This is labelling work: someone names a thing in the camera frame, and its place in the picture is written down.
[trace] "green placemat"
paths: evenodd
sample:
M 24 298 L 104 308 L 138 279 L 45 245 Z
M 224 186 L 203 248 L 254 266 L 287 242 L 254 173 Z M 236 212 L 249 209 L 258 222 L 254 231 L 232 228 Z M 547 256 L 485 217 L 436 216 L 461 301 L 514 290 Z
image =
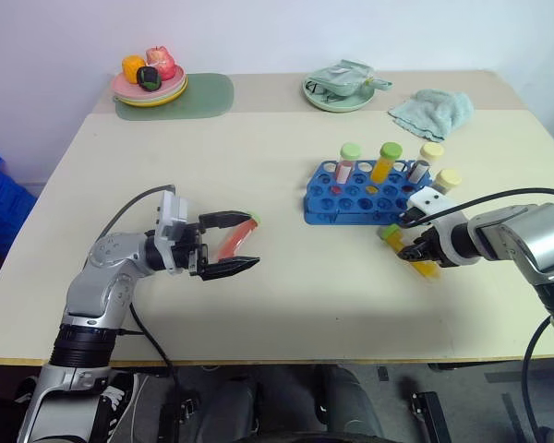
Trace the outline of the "green placemat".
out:
M 230 110 L 234 101 L 232 80 L 222 74 L 188 74 L 188 85 L 176 100 L 137 108 L 115 100 L 115 110 L 124 120 L 175 120 L 208 118 Z

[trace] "shoe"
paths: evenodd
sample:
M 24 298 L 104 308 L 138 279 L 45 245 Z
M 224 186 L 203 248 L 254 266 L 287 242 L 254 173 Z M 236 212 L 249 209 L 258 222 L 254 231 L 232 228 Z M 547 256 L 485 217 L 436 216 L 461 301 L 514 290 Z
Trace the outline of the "shoe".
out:
M 30 398 L 33 396 L 33 392 L 37 387 L 37 379 L 35 376 L 27 377 L 20 382 L 15 392 L 16 403 L 29 403 Z
M 114 431 L 131 409 L 138 392 L 138 374 L 117 373 L 102 392 L 90 433 L 90 442 L 108 443 Z

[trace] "toy fruit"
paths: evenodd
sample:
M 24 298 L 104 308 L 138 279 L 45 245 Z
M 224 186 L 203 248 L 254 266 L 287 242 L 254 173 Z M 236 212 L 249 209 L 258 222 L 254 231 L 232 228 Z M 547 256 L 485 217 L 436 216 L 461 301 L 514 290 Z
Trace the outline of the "toy fruit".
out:
M 175 76 L 175 60 L 164 46 L 150 48 L 146 51 L 146 57 L 148 65 L 154 66 L 158 70 L 163 81 L 170 80 Z
M 138 84 L 143 90 L 159 90 L 163 81 L 155 67 L 142 66 L 138 69 Z
M 146 62 L 139 55 L 130 55 L 124 58 L 121 67 L 123 67 L 123 75 L 126 80 L 134 85 L 138 83 L 138 69 L 145 65 Z

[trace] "pink plate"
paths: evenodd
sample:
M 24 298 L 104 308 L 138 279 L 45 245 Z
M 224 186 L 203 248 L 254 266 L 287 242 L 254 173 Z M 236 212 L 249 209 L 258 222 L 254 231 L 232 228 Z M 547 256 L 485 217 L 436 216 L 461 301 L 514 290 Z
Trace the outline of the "pink plate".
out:
M 170 80 L 163 81 L 163 85 L 160 86 L 160 89 L 154 92 L 148 92 L 143 90 L 139 85 L 129 83 L 124 77 L 123 72 L 113 79 L 111 82 L 111 89 L 115 95 L 129 100 L 144 100 L 162 97 L 168 92 L 180 88 L 180 85 L 185 80 L 185 70 L 179 65 L 175 65 L 175 68 L 175 76 Z

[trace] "plate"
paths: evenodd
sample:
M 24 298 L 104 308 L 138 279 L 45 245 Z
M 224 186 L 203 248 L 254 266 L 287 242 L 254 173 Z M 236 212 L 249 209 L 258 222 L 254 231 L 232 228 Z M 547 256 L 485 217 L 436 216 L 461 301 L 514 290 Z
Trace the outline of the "plate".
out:
M 138 108 L 151 108 L 152 106 L 159 106 L 161 104 L 171 102 L 172 100 L 177 98 L 179 95 L 181 95 L 183 92 L 185 92 L 185 89 L 187 88 L 187 84 L 188 84 L 188 79 L 185 78 L 185 84 L 183 85 L 183 87 L 180 90 L 178 90 L 177 92 L 175 92 L 173 95 L 171 95 L 169 97 L 165 97 L 165 98 L 162 97 L 161 99 L 159 99 L 156 102 L 135 102 L 135 101 L 127 100 L 127 99 L 122 99 L 121 97 L 117 97 L 117 99 L 120 102 L 123 102 L 125 104 L 129 104 L 131 106 L 136 106 Z
M 328 101 L 328 92 L 325 93 L 324 89 L 320 89 L 320 86 L 315 89 L 307 87 L 308 83 L 310 83 L 308 78 L 305 78 L 302 82 L 302 91 L 306 95 L 308 101 L 322 111 L 328 111 L 330 113 L 350 113 L 351 111 L 356 111 L 371 102 L 376 94 L 373 88 L 361 88 L 359 92 L 354 95 L 340 97 L 341 100 Z
M 169 80 L 163 81 L 163 84 L 160 86 L 159 90 L 147 91 L 143 90 L 140 85 L 129 83 L 123 72 L 117 75 L 111 82 L 111 89 L 113 94 L 124 100 L 151 100 L 163 97 L 169 92 L 180 88 L 180 84 L 185 80 L 187 74 L 185 70 L 179 66 L 175 65 L 176 72 L 175 76 Z

